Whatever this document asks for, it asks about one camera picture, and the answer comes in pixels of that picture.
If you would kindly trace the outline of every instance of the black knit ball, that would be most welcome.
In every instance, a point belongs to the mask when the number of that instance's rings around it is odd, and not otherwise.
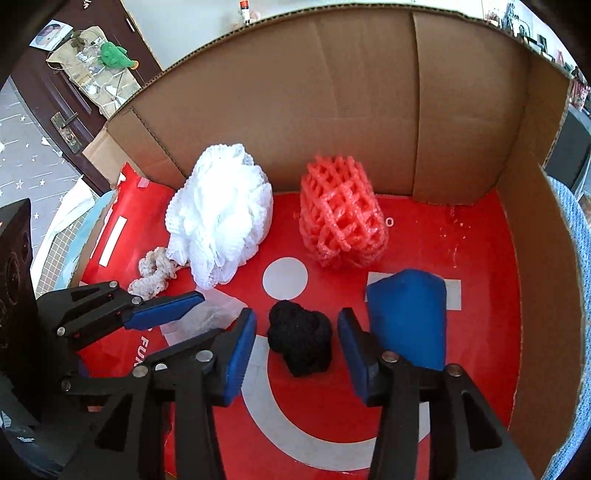
[[[280,300],[269,312],[269,347],[283,354],[294,377],[326,372],[332,359],[332,327],[326,315]]]

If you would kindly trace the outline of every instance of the cardboard flap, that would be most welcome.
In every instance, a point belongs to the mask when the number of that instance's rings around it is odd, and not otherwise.
[[[119,113],[114,125],[116,128],[107,126],[111,137],[140,164],[147,178],[157,176],[159,183],[175,189],[183,186],[186,173],[170,158],[132,106]]]
[[[101,175],[108,180],[111,188],[115,188],[117,185],[119,174],[125,163],[129,163],[137,173],[145,176],[104,127],[84,149],[83,153],[100,171]]]
[[[412,12],[322,11],[269,23],[203,50],[130,105],[190,172],[216,143],[242,142],[275,190],[298,190],[316,154],[352,155],[380,192],[411,194],[418,82]],[[133,158],[140,142],[109,132]],[[148,172],[162,183],[162,170]]]
[[[449,13],[311,10],[192,54],[108,130],[148,178],[169,186],[208,146],[242,142],[275,191],[298,190],[316,154],[342,154],[363,163],[377,192],[469,204],[505,165],[531,55]]]
[[[537,478],[571,429],[584,355],[577,255],[541,170],[568,89],[558,70],[531,58],[530,101],[498,183],[515,245],[523,328],[510,430]]]
[[[515,141],[528,52],[475,22],[422,12],[414,21],[421,102],[413,197],[475,203],[496,183]]]

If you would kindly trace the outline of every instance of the blue fabric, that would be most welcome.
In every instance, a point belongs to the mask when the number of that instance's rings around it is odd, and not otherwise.
[[[70,280],[72,280],[74,270],[78,266],[78,260],[80,258],[80,253],[82,252],[82,248],[86,245],[92,229],[99,220],[100,214],[109,204],[113,198],[113,195],[115,195],[114,190],[105,193],[88,211],[88,214],[84,218],[80,229],[76,232],[74,240],[72,240],[70,246],[68,247],[68,252],[66,253],[66,257],[64,259],[64,266],[61,269],[60,276],[57,277],[54,290],[62,290],[70,286]]]
[[[558,204],[562,208],[574,247],[579,253],[579,269],[586,313],[583,379],[579,403],[574,413],[573,427],[564,445],[552,457],[543,476],[543,480],[555,480],[570,462],[591,426],[591,327],[589,325],[589,314],[591,313],[591,231],[585,221],[583,211],[571,191],[551,177],[548,177],[548,181],[558,198]]]
[[[382,348],[418,367],[442,370],[446,351],[446,287],[441,277],[402,270],[367,286],[371,331]]]

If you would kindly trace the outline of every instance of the door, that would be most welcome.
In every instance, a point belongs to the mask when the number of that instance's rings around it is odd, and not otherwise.
[[[70,0],[54,19],[71,25],[74,30],[85,30],[94,25],[100,27],[109,41],[124,47],[131,59],[139,61],[139,67],[131,70],[131,73],[140,86],[161,72],[120,0],[94,0],[88,3],[87,8],[83,7],[83,0]],[[82,151],[102,129],[106,118],[77,85],[70,81],[64,71],[50,68],[46,62],[49,54],[44,50],[28,47],[12,71],[12,79],[37,121],[62,150],[64,158],[85,176],[93,190],[105,192],[109,190],[108,182]],[[68,124],[82,146],[76,153],[51,122],[51,117],[58,112],[64,119],[76,115]]]

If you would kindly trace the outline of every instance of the floor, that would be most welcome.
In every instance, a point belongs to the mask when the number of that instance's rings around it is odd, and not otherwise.
[[[0,91],[0,206],[31,199],[33,255],[61,199],[79,178],[9,78]]]

